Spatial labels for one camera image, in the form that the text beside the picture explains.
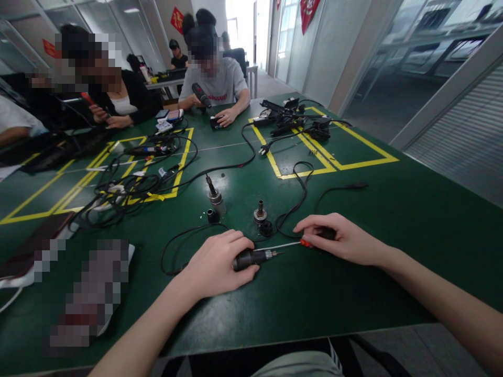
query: red banner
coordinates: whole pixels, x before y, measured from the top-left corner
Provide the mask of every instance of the red banner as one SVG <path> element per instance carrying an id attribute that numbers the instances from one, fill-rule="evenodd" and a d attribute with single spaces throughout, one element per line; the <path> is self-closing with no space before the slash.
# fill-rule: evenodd
<path id="1" fill-rule="evenodd" d="M 56 47 L 51 42 L 46 41 L 45 39 L 42 39 L 42 42 L 43 42 L 43 50 L 46 52 L 46 54 L 55 58 Z"/>
<path id="2" fill-rule="evenodd" d="M 320 0 L 301 0 L 300 1 L 300 16 L 302 18 L 302 35 L 308 29 L 311 20 L 313 19 L 314 12 L 318 8 Z"/>
<path id="3" fill-rule="evenodd" d="M 174 8 L 173 14 L 171 15 L 171 24 L 174 26 L 176 30 L 178 30 L 180 34 L 183 35 L 182 32 L 183 14 L 176 7 Z"/>

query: white cable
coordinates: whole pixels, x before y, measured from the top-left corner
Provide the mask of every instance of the white cable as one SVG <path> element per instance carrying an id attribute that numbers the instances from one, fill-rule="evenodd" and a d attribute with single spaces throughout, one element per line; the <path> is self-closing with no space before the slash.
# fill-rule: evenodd
<path id="1" fill-rule="evenodd" d="M 281 247 L 285 246 L 292 246 L 292 245 L 298 245 L 300 242 L 292 242 L 292 243 L 285 243 L 284 245 L 279 245 L 279 246 L 271 246 L 268 248 L 261 248 L 261 249 L 254 249 L 253 251 L 262 251 L 262 250 L 272 250 L 272 249 L 279 249 Z"/>
<path id="2" fill-rule="evenodd" d="M 12 296 L 12 298 L 9 301 L 7 301 L 7 304 L 5 304 L 2 307 L 2 309 L 0 309 L 0 313 L 3 312 L 5 309 L 7 309 L 14 302 L 14 300 L 17 299 L 17 296 L 19 296 L 19 294 L 21 293 L 22 290 L 23 290 L 23 287 L 19 287 L 17 292 L 14 294 L 14 296 Z"/>

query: white label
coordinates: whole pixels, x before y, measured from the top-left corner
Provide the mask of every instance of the white label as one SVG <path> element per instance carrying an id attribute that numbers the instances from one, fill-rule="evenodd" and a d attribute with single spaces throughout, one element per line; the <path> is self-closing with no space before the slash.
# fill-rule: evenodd
<path id="1" fill-rule="evenodd" d="M 169 122 L 164 121 L 162 123 L 158 123 L 156 127 L 159 130 L 159 132 L 166 132 L 169 131 L 171 128 L 173 128 L 173 125 Z"/>

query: office chair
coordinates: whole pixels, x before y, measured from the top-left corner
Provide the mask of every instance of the office chair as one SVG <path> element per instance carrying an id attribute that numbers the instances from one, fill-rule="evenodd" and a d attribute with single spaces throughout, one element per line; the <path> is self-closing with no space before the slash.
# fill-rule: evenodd
<path id="1" fill-rule="evenodd" d="M 248 83 L 248 78 L 246 75 L 245 50 L 242 48 L 227 50 L 227 51 L 224 51 L 223 57 L 224 58 L 233 58 L 239 63 L 239 66 L 241 67 L 241 70 L 243 71 L 243 76 L 245 77 L 245 80 Z"/>

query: white t-shirt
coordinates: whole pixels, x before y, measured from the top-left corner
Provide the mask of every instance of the white t-shirt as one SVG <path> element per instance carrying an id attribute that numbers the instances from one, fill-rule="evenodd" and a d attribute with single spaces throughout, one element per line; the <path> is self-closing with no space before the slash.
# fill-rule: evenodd
<path id="1" fill-rule="evenodd" d="M 48 132 L 32 114 L 0 95 L 0 133 L 13 127 L 30 128 L 31 137 Z"/>
<path id="2" fill-rule="evenodd" d="M 220 68 L 215 77 L 208 77 L 201 73 L 197 64 L 189 64 L 183 81 L 182 92 L 178 101 L 189 98 L 194 92 L 192 84 L 198 83 L 210 98 L 213 106 L 236 102 L 243 89 L 248 89 L 241 66 L 233 58 L 222 58 Z"/>
<path id="3" fill-rule="evenodd" d="M 112 104 L 115 107 L 115 111 L 119 115 L 129 115 L 134 112 L 138 111 L 138 107 L 133 106 L 131 103 L 129 103 L 129 96 L 125 96 L 124 98 L 119 98 L 119 99 L 114 99 L 110 98 L 110 101 L 112 101 Z"/>

